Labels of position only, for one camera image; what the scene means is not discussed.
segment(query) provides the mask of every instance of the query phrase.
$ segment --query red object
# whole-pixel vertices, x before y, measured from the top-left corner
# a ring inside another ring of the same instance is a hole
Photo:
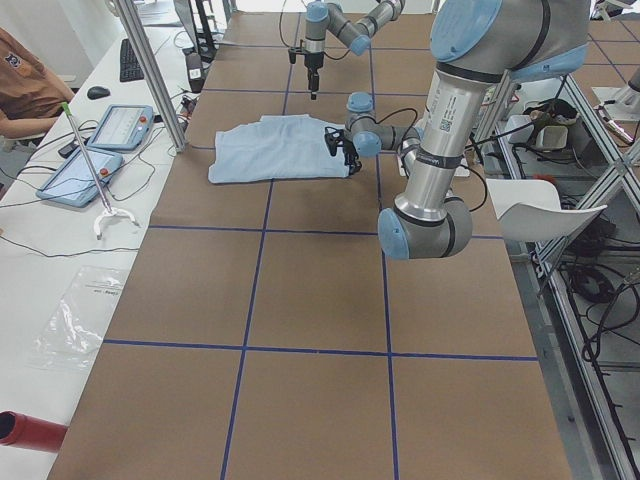
[[[57,453],[67,427],[22,413],[0,413],[0,445]]]
[[[536,180],[545,180],[547,182],[549,182],[550,184],[552,184],[554,187],[558,186],[558,181],[556,180],[556,177],[554,177],[553,175],[545,175],[543,173],[536,173],[533,178],[535,178]]]

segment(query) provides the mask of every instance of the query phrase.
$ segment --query brown cardboard surface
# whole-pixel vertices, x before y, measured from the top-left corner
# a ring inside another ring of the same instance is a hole
[[[331,50],[332,56],[342,55],[343,50]],[[349,53],[343,60],[325,59],[320,69],[320,92],[347,93],[371,92],[371,67],[369,52],[357,57]],[[302,59],[293,65],[290,90],[307,91],[307,69]]]
[[[260,233],[151,229],[108,339],[242,345]]]
[[[620,22],[629,30],[636,40],[640,40],[640,24],[636,21]]]
[[[375,233],[376,162],[363,158],[362,165],[348,178],[275,182],[268,228]]]
[[[472,239],[449,259],[383,261],[378,207],[404,188],[392,155],[363,159],[349,179],[206,179],[215,131],[263,114],[342,123],[356,90],[378,94],[379,116],[422,114],[435,61],[392,49],[424,48],[428,17],[390,24],[396,33],[362,57],[327,61],[321,91],[338,93],[317,103],[302,62],[291,70],[278,47],[278,18],[231,22],[225,39],[261,47],[225,47],[206,88],[273,92],[201,95],[194,146],[174,162],[51,480],[390,479],[394,419],[403,479],[565,478],[500,239]],[[288,40],[299,18],[284,15]],[[474,177],[454,189],[481,199]],[[499,235],[490,205],[474,222],[475,235]]]
[[[386,358],[249,352],[229,480],[393,478]]]
[[[502,240],[445,259],[387,262],[393,350],[534,355]]]
[[[598,42],[611,63],[640,64],[640,49],[637,42]]]
[[[598,46],[601,45],[596,42],[588,42],[588,50],[587,50],[587,59],[585,63],[587,64],[609,64],[609,60],[604,56],[602,49]]]
[[[250,345],[386,351],[377,237],[269,233]]]
[[[289,54],[285,48],[223,45],[205,88],[284,91],[288,79]]]
[[[371,54],[376,93],[424,95],[426,98],[436,66],[431,52],[373,50]]]
[[[616,69],[622,74],[625,84],[631,80],[633,74],[638,71],[640,65],[616,65]]]
[[[285,14],[282,16],[282,36],[290,45],[302,15]],[[226,42],[237,42],[243,45],[281,46],[278,33],[279,13],[237,12],[229,20],[224,35]]]
[[[394,359],[405,480],[569,480],[537,363]]]
[[[589,35],[594,40],[634,41],[622,22],[589,22]]]
[[[150,224],[262,228],[269,183],[213,185],[207,174],[214,161],[213,150],[187,147],[178,155]]]
[[[282,115],[284,93],[203,91],[187,129],[187,140],[196,147],[211,148],[216,132],[260,121],[262,115]],[[239,105],[252,108],[239,108]]]
[[[239,358],[103,345],[49,480],[217,477]]]
[[[590,105],[600,103],[591,87],[622,87],[624,81],[611,65],[583,65],[572,74]]]

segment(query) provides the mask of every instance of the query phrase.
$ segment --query white chair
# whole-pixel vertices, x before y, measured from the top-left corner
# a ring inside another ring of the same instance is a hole
[[[492,180],[487,186],[507,240],[545,242],[580,232],[606,205],[563,210],[556,187],[544,180]]]

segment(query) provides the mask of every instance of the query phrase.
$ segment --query light blue towel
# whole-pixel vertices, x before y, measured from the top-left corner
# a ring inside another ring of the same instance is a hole
[[[265,115],[259,122],[216,133],[212,183],[244,183],[273,178],[349,175],[342,152],[332,157],[324,142],[323,122],[309,115]]]

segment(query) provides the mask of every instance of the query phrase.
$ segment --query keyboard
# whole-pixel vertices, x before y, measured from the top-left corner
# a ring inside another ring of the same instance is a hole
[[[125,38],[120,44],[120,81],[133,82],[143,78],[144,73],[142,73],[140,62],[136,58],[131,42]]]

